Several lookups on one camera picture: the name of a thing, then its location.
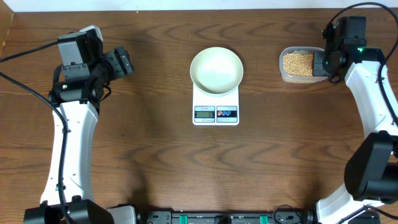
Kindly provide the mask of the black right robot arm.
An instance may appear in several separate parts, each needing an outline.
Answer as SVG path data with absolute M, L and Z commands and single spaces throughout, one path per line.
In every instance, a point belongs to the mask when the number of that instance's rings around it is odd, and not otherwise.
M 322 32 L 323 51 L 314 53 L 313 76 L 344 82 L 361 117 L 364 141 L 345 167 L 344 183 L 319 200 L 314 223 L 348 223 L 370 208 L 397 201 L 397 102 L 381 49 L 367 47 L 366 18 L 341 17 Z

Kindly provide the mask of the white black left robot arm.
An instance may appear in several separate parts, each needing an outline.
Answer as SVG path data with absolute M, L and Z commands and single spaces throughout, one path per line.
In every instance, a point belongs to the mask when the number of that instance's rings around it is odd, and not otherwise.
M 100 103 L 111 81 L 133 73 L 124 47 L 103 52 L 96 26 L 57 39 L 62 64 L 53 73 L 49 103 L 55 134 L 45 190 L 24 223 L 135 223 L 131 205 L 104 209 L 94 202 L 91 185 L 93 137 Z

